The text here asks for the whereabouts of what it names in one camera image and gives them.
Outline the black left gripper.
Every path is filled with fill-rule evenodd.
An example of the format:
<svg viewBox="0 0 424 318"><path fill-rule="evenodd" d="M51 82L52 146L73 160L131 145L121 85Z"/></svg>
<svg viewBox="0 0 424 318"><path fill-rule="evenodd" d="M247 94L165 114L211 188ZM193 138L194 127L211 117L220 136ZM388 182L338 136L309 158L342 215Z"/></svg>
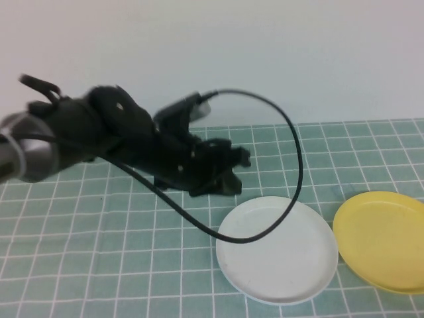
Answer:
<svg viewBox="0 0 424 318"><path fill-rule="evenodd" d="M251 167L250 151L225 138L202 140L186 128L169 131L154 124L148 173L160 189L179 189L192 197L239 195L235 166Z"/></svg>

